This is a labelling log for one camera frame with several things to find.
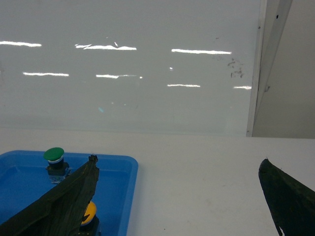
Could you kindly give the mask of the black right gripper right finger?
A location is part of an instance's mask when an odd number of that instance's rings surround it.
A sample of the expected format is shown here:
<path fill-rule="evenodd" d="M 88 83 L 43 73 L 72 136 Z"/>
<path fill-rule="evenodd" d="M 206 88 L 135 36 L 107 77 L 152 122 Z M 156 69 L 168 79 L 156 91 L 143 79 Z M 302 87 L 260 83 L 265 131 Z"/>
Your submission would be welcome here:
<path fill-rule="evenodd" d="M 258 170 L 260 185 L 280 236 L 315 234 L 315 192 L 268 159 Z"/>

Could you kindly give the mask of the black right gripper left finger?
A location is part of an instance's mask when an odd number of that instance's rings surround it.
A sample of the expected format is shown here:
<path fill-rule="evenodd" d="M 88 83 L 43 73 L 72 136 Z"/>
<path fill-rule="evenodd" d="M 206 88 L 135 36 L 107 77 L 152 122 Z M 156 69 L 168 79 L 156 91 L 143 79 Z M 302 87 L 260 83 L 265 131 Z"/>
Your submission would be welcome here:
<path fill-rule="evenodd" d="M 75 236 L 99 177 L 97 156 L 1 224 L 2 236 Z"/>

